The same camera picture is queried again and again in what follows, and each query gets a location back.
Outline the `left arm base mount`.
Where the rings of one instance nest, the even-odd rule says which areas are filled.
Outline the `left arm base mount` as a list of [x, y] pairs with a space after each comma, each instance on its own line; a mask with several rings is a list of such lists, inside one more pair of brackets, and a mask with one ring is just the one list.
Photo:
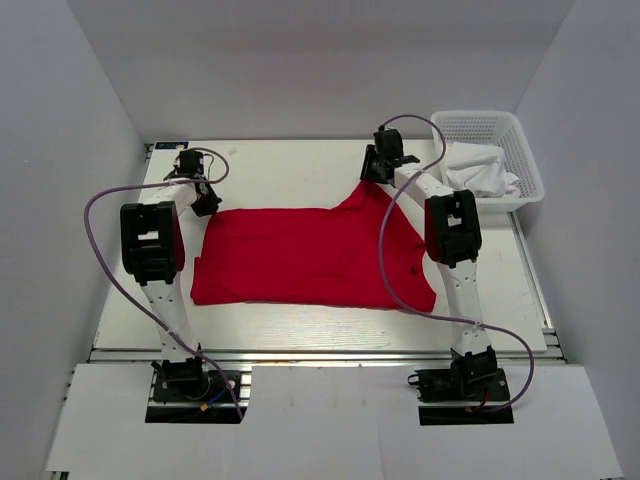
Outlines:
[[220, 373], [203, 367], [198, 359], [183, 364], [153, 362], [147, 424], [237, 425], [233, 398]]

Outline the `white plastic basket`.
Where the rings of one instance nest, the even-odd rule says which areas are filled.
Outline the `white plastic basket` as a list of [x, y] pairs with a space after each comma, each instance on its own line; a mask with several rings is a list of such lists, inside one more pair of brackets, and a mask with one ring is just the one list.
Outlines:
[[514, 212], [544, 198], [534, 156], [516, 116], [495, 110], [447, 110], [434, 113], [431, 121], [443, 133], [447, 146], [461, 142], [502, 148], [506, 171], [518, 177], [519, 197], [478, 198], [479, 213]]

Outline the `aluminium table rail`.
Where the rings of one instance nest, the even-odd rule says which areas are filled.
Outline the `aluminium table rail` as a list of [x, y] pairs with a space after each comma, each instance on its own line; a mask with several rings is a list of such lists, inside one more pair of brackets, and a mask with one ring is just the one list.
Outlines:
[[[407, 362], [419, 363], [423, 361], [448, 361], [451, 359], [445, 353], [328, 353], [328, 352], [215, 352], [210, 351], [206, 356], [217, 362]], [[160, 353], [156, 351], [101, 351], [94, 350], [89, 360], [91, 362], [151, 362], [159, 360]]]

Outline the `blue label sticker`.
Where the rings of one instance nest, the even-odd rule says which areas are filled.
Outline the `blue label sticker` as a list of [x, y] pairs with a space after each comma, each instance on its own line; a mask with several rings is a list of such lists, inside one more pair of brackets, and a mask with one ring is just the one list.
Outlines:
[[188, 147], [187, 142], [177, 142], [177, 141], [156, 142], [154, 145], [155, 150], [181, 150], [187, 147]]

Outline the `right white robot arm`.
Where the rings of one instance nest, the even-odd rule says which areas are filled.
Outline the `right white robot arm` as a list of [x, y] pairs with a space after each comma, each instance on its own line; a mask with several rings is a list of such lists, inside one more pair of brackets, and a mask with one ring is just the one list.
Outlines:
[[419, 373], [416, 385], [425, 402], [447, 399], [486, 402], [496, 380], [496, 353], [482, 326], [477, 259], [482, 246], [474, 195], [455, 191], [404, 152], [401, 134], [383, 126], [365, 150], [363, 180], [390, 185], [424, 210], [426, 253], [441, 275], [451, 324], [451, 363], [447, 374]]

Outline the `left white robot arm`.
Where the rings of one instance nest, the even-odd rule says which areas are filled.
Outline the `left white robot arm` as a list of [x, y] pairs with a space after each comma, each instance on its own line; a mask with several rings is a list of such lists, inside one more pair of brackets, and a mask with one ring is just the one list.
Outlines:
[[208, 182], [207, 157], [216, 159], [219, 154], [202, 147], [179, 152], [155, 192], [120, 209], [124, 269], [141, 287], [158, 319], [162, 361], [153, 367], [168, 388], [191, 399], [209, 392], [212, 377], [194, 355], [200, 343], [190, 326], [180, 283], [186, 263], [180, 216], [191, 210], [206, 217], [218, 210], [221, 198]]

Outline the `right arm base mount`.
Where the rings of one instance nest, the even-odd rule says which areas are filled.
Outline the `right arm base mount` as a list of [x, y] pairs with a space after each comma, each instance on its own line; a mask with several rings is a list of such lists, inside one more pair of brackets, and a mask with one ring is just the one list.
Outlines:
[[421, 426], [509, 425], [514, 423], [511, 407], [491, 413], [507, 403], [510, 391], [502, 368], [491, 379], [463, 387], [449, 369], [421, 369], [407, 377], [418, 393]]

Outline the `white crumpled t shirt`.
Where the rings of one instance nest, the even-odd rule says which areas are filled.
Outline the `white crumpled t shirt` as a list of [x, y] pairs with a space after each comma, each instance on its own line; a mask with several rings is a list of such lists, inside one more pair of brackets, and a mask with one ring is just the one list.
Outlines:
[[519, 177], [507, 171], [506, 153], [494, 145], [453, 142], [440, 163], [442, 178], [476, 198], [519, 198]]

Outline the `red t shirt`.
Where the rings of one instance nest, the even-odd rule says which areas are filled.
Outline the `red t shirt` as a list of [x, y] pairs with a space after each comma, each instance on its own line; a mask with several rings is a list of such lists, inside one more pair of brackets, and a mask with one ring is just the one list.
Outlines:
[[209, 220], [191, 299], [430, 312], [421, 235], [378, 185], [360, 183], [333, 208], [233, 209]]

